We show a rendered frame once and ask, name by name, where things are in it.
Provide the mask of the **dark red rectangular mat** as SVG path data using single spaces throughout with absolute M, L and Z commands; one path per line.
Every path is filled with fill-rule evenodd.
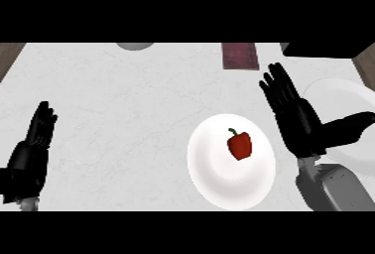
M 223 43 L 223 68 L 259 70 L 259 55 L 254 43 Z

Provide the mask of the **grey round object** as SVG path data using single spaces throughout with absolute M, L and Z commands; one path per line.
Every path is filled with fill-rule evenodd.
M 117 43 L 117 45 L 127 51 L 142 51 L 148 49 L 154 43 Z

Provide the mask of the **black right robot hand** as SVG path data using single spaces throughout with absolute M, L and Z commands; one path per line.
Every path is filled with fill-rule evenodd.
M 328 148 L 356 143 L 375 123 L 375 112 L 359 112 L 322 123 L 312 104 L 299 95 L 282 64 L 270 63 L 269 70 L 260 88 L 275 113 L 285 147 L 296 157 L 322 156 Z

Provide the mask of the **white oval plate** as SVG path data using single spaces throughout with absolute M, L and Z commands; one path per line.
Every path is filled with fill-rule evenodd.
M 228 141 L 248 133 L 251 156 L 237 160 Z M 206 199 L 228 210 L 247 210 L 266 198 L 276 177 L 276 156 L 270 140 L 257 126 L 237 114 L 217 114 L 198 125 L 188 144 L 188 170 Z

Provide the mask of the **black appliance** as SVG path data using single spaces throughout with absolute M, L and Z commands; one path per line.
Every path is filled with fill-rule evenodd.
M 371 43 L 281 43 L 287 57 L 353 59 Z

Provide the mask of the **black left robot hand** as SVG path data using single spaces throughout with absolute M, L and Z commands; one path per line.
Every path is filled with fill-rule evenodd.
M 49 149 L 58 115 L 48 101 L 37 107 L 25 140 L 14 149 L 8 166 L 0 168 L 3 203 L 39 197 L 46 183 Z

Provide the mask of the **red bell pepper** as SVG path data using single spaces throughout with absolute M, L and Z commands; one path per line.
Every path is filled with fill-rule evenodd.
M 234 134 L 234 137 L 228 140 L 229 152 L 235 159 L 241 161 L 253 155 L 251 136 L 247 132 L 238 133 L 234 128 L 229 129 L 229 132 Z

